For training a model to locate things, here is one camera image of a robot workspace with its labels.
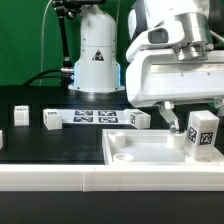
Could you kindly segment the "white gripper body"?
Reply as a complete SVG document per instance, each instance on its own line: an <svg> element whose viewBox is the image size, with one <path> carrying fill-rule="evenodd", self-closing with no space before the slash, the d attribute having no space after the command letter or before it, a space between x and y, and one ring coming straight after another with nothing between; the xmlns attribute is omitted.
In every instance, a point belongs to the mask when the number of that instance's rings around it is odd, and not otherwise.
<svg viewBox="0 0 224 224"><path fill-rule="evenodd" d="M126 70L126 91L134 107L224 97L224 52L209 52L206 61L178 61L171 49L142 51Z"/></svg>

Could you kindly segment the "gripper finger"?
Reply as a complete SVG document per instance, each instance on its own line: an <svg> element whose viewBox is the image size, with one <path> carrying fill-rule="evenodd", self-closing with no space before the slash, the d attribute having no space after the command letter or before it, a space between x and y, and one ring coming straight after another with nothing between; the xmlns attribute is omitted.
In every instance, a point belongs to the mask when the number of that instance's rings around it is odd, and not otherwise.
<svg viewBox="0 0 224 224"><path fill-rule="evenodd" d="M224 98L215 98L214 99L214 104L216 109L218 110L218 115L219 116L224 116Z"/></svg>
<svg viewBox="0 0 224 224"><path fill-rule="evenodd" d="M159 104L159 113L164 120L169 124L171 133L179 132L179 121L175 113L173 112L174 103L171 101L164 101Z"/></svg>

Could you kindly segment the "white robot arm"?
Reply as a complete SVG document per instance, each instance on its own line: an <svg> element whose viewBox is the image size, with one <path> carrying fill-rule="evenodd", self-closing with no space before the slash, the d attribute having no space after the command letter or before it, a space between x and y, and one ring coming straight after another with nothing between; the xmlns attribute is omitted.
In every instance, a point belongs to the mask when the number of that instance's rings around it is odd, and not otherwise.
<svg viewBox="0 0 224 224"><path fill-rule="evenodd" d="M224 50L216 50L211 14L219 0L136 0L128 15L126 92L136 108L157 106L174 132L178 104L212 102L224 118ZM119 87L115 23L95 4L82 7L81 52L71 88L88 95Z"/></svg>

